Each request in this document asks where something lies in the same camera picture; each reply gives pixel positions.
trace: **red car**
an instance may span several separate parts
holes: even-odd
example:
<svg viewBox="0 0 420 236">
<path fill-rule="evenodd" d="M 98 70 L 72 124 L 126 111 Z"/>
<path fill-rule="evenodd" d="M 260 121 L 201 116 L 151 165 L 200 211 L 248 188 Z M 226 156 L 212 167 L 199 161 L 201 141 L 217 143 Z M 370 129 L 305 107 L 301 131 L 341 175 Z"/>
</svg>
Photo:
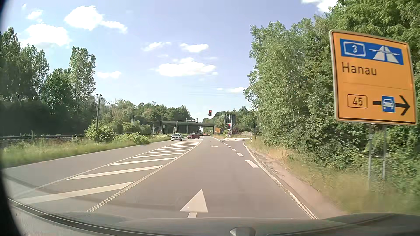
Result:
<svg viewBox="0 0 420 236">
<path fill-rule="evenodd" d="M 200 139 L 200 135 L 197 133 L 192 133 L 192 134 L 189 134 L 186 138 L 187 139 Z"/>
</svg>

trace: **windshield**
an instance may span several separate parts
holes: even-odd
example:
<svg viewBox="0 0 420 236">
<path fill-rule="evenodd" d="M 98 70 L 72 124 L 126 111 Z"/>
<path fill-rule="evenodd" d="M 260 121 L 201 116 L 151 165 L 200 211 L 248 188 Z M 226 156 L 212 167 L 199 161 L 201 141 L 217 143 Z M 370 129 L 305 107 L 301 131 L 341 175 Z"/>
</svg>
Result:
<svg viewBox="0 0 420 236">
<path fill-rule="evenodd" d="M 420 215 L 418 0 L 10 0 L 2 13 L 10 207 L 107 227 Z"/>
</svg>

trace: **car hood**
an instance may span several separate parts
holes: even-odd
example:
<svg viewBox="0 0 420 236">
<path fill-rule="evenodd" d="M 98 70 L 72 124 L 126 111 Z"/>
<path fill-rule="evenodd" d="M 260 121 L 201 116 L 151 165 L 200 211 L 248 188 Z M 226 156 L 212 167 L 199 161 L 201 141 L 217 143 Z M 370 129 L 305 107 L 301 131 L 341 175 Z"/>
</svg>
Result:
<svg viewBox="0 0 420 236">
<path fill-rule="evenodd" d="M 317 235 L 393 235 L 420 232 L 420 217 L 366 213 L 322 220 L 281 218 L 159 218 L 133 219 L 94 212 L 65 212 L 38 217 L 96 233 L 111 235 L 172 236 L 281 236 L 291 233 Z"/>
</svg>

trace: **black arrow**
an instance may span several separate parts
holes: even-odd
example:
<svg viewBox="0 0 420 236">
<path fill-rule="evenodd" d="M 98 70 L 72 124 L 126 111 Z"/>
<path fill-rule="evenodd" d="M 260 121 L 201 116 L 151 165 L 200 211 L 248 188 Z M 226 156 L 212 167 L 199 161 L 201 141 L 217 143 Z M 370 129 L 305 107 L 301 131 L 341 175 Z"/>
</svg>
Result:
<svg viewBox="0 0 420 236">
<path fill-rule="evenodd" d="M 403 96 L 400 95 L 399 97 L 404 101 L 404 103 L 395 103 L 395 107 L 405 108 L 404 111 L 402 111 L 402 113 L 401 113 L 401 115 L 405 115 L 405 113 L 408 111 L 408 108 L 410 108 L 410 105 L 408 105 L 407 101 L 404 99 Z M 382 102 L 381 101 L 373 101 L 373 104 L 380 106 L 380 105 L 382 105 Z"/>
</svg>

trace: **direction sign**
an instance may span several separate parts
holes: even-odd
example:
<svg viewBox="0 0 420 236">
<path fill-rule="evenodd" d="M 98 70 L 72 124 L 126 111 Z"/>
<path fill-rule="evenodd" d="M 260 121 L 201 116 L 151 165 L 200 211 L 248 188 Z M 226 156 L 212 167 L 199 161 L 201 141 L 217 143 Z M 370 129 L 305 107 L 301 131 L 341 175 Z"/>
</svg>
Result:
<svg viewBox="0 0 420 236">
<path fill-rule="evenodd" d="M 331 30 L 338 121 L 415 125 L 416 97 L 407 43 Z"/>
</svg>

